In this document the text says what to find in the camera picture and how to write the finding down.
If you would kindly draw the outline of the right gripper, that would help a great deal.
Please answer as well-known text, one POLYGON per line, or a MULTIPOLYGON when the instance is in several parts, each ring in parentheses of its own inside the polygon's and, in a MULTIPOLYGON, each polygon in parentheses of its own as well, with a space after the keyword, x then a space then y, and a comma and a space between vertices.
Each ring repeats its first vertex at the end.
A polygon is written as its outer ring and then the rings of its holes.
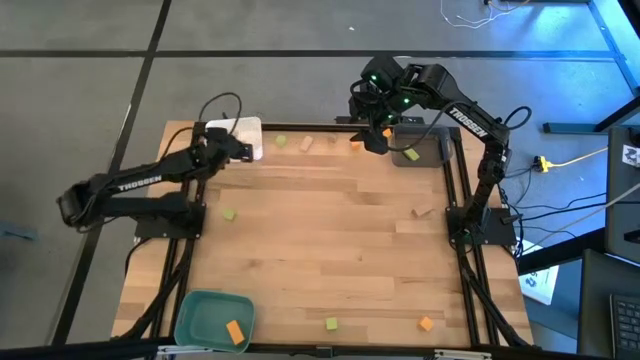
POLYGON ((387 153, 388 140, 382 127, 401 122, 403 114, 414 106, 423 106, 423 92, 417 87, 419 64, 400 65, 390 56, 376 56, 364 67, 360 79, 351 84, 349 122, 377 128, 362 131, 364 147, 371 153, 387 153))

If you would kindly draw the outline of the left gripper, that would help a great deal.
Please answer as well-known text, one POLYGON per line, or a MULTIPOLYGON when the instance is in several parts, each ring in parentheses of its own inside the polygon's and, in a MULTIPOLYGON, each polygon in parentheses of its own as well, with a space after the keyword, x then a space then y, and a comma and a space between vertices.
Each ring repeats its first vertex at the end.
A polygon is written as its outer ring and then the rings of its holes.
POLYGON ((224 168, 231 158, 232 162, 253 162, 253 155, 236 156, 239 152, 252 152, 253 146, 239 143, 238 139, 224 128, 195 127, 193 140, 194 168, 224 168))

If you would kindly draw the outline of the large orange block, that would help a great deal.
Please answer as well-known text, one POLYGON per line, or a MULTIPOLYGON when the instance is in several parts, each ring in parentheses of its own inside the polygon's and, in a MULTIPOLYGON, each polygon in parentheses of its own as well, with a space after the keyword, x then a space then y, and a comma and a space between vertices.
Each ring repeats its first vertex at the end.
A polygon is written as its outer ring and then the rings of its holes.
POLYGON ((242 344, 246 338, 237 320, 232 320, 226 324, 227 332, 235 346, 242 344))

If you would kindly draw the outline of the white plastic bin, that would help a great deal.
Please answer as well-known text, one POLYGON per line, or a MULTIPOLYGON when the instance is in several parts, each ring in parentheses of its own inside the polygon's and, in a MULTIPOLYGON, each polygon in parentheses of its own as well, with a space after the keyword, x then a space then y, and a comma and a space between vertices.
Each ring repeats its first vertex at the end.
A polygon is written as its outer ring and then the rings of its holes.
POLYGON ((232 135, 242 143, 253 147, 253 158, 259 161, 263 157, 262 121, 259 117, 241 117, 238 122, 234 119, 210 120, 206 128, 224 128, 231 130, 236 125, 232 135))

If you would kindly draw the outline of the grey translucent plastic bin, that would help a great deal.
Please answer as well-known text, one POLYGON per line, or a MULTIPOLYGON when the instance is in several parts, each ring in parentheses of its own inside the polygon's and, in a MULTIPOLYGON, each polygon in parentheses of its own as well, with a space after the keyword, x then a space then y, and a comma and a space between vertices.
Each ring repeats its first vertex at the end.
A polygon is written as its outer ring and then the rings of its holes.
POLYGON ((410 161, 403 152, 392 152, 391 160, 395 166, 440 168, 451 158, 453 150, 449 130, 443 126, 435 125, 419 141, 426 130, 427 125, 401 124, 395 128, 391 137, 391 147, 403 148, 414 144, 412 148, 420 155, 417 161, 410 161))

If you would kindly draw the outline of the teal plastic bin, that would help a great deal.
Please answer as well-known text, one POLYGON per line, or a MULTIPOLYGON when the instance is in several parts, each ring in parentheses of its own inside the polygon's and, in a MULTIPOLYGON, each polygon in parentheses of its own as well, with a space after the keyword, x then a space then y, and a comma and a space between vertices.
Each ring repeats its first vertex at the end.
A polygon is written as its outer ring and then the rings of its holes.
POLYGON ((179 346, 197 346, 205 349, 240 354, 251 342, 256 310, 251 299, 211 290, 188 293, 180 307, 174 327, 174 340, 179 346), (235 346, 226 324, 237 320, 246 340, 235 346))

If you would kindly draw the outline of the white paper sheet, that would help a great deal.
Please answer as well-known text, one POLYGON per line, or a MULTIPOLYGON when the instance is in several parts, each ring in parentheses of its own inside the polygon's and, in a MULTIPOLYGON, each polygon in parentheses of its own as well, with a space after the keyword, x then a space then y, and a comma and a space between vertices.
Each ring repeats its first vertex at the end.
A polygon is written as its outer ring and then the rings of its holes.
POLYGON ((519 284, 524 296, 543 305, 552 303, 559 266, 519 276, 519 284))

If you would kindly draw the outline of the dark side cabinet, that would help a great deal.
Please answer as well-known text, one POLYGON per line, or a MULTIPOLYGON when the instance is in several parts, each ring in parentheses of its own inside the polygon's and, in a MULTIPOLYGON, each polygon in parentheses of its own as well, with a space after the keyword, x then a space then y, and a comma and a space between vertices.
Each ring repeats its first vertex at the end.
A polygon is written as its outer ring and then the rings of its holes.
POLYGON ((615 127, 608 134, 607 252, 640 264, 640 168, 622 162, 624 144, 640 148, 640 126, 615 127))

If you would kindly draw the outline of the dark desk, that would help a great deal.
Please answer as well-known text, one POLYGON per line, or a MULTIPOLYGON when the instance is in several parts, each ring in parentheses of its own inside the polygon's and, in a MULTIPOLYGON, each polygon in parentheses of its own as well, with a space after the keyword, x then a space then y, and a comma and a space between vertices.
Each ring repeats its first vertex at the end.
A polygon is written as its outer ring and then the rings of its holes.
POLYGON ((614 358, 612 294, 640 297, 640 267, 594 250, 585 250, 578 326, 579 354, 614 358))

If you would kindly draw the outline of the black keyboard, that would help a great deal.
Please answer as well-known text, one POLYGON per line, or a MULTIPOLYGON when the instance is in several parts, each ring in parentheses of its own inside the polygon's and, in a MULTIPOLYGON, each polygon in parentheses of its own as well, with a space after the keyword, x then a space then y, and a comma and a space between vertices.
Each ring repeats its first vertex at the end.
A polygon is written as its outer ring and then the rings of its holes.
POLYGON ((640 297, 610 296, 613 357, 640 360, 640 297))

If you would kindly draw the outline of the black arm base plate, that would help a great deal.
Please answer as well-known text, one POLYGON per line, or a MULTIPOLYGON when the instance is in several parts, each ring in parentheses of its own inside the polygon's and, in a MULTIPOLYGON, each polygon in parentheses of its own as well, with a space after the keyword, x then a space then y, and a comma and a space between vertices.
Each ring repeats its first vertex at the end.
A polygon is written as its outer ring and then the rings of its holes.
POLYGON ((506 208, 487 207, 481 215, 469 215, 463 207, 445 210, 449 239, 464 245, 514 245, 516 235, 506 208))
POLYGON ((158 210, 136 218, 134 235, 140 238, 197 238, 202 233, 207 207, 188 203, 178 210, 158 210))

